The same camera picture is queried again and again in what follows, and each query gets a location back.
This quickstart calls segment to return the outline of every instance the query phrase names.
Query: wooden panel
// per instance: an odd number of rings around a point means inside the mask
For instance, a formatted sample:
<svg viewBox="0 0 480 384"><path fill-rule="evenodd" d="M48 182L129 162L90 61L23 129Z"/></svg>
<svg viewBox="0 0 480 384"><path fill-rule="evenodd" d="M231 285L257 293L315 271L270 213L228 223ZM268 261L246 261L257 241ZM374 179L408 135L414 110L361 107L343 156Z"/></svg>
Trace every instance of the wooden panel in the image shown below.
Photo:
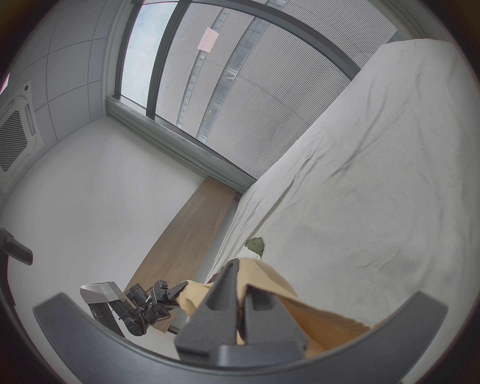
<svg viewBox="0 0 480 384"><path fill-rule="evenodd" d="M206 178L153 245L125 292L135 284L148 289L158 280L165 280L169 287L174 287L192 279L235 193L225 184L211 177ZM169 320L159 322L154 327L166 332L174 311L171 314Z"/></svg>

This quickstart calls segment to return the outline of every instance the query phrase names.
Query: white sheet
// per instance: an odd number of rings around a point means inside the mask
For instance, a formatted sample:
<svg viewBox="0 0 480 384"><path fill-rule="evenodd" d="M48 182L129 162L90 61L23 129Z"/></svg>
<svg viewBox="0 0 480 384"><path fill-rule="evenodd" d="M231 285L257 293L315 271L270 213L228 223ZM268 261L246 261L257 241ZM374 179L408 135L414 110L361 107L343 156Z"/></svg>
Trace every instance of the white sheet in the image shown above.
<svg viewBox="0 0 480 384"><path fill-rule="evenodd" d="M480 289L479 110L449 43L380 47L242 197L207 279L261 236L301 299L365 324L423 290L450 307L418 377Z"/></svg>

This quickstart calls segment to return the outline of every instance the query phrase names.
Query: yellow garment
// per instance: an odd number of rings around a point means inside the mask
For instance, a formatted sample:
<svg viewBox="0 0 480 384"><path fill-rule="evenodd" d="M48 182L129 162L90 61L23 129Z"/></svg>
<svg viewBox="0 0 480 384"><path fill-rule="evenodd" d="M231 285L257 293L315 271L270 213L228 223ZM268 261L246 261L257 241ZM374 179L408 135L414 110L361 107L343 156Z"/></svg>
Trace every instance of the yellow garment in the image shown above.
<svg viewBox="0 0 480 384"><path fill-rule="evenodd" d="M214 283L200 284L188 280L180 293L178 303L190 317L200 305ZM339 314L319 310L299 300L291 285L272 267L263 261L241 258L237 275L239 306L244 306L247 286L276 294L298 325L309 338L306 357L319 355L355 339L370 330L370 327ZM243 341L237 337L237 344Z"/></svg>

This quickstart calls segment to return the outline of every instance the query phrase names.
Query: pink square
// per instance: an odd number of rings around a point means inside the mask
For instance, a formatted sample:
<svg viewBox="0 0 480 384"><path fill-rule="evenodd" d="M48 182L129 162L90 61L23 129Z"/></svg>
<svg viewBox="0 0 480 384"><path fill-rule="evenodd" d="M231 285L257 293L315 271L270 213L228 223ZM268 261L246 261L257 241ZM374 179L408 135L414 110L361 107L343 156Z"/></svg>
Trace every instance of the pink square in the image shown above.
<svg viewBox="0 0 480 384"><path fill-rule="evenodd" d="M218 32L215 32L211 28L207 28L207 30L204 33L204 36L202 37L202 41L200 41L200 44L198 45L198 49L201 49L202 51L205 52L210 52L213 48L213 44L216 42L216 38L218 37Z"/></svg>

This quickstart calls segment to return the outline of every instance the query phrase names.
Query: green cloth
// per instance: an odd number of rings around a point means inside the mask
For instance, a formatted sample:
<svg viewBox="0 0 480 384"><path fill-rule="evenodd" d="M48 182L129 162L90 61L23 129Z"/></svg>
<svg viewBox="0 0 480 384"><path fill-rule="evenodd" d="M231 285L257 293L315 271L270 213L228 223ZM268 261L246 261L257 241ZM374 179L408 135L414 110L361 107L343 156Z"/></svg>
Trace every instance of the green cloth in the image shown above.
<svg viewBox="0 0 480 384"><path fill-rule="evenodd" d="M254 251L260 256L260 258L264 253L264 241L261 237L254 237L253 239L247 240L245 242L245 247L247 247L250 251Z"/></svg>

